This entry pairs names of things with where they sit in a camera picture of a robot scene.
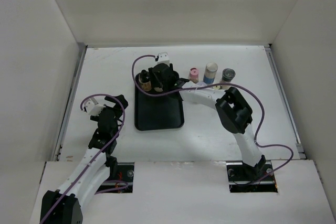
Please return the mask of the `black cap spice bottle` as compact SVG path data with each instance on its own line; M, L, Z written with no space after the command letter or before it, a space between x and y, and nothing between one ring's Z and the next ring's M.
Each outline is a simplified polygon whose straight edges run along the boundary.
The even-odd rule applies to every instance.
M139 84L140 88L145 91L149 92L152 89L151 86L151 80L150 80L150 75L149 72L146 70L142 70L139 74Z

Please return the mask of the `pink lid spice bottle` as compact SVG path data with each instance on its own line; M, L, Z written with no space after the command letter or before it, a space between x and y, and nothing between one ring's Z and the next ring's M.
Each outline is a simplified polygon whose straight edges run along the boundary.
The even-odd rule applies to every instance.
M199 70L197 68L191 68L189 71L188 79L193 83L199 82Z

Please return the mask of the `blue label white canister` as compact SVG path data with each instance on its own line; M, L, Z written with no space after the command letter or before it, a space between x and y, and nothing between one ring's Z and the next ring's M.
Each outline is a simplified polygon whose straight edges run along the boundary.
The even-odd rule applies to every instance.
M213 84L216 73L218 70L218 65L214 62L209 62L205 66L204 76L203 76L203 82L206 84Z

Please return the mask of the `clear dome lid jar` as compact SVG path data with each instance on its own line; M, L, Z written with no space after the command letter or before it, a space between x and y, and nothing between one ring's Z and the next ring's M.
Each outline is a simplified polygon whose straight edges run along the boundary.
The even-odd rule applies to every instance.
M230 83L236 76L236 72L234 69L231 68L225 68L222 71L222 83Z

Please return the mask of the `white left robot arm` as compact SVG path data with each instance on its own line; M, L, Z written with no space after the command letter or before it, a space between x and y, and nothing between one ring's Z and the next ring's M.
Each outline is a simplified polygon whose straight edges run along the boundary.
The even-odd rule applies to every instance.
M82 223L83 210L104 181L118 175L112 153L125 119L128 102L123 95L102 94L113 106L100 104L90 95L80 108L97 123L83 158L71 175L55 191L47 191L41 202L40 223Z

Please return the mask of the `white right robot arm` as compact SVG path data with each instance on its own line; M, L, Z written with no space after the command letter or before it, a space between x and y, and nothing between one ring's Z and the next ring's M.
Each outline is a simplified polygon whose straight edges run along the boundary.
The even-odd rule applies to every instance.
M197 103L217 111L224 129L231 132L237 142L244 165L244 175L257 179L263 171L265 156L256 145L252 131L253 110L239 90L214 90L180 78L172 65L159 63L149 68L153 88L162 89L165 95L177 95L190 103Z

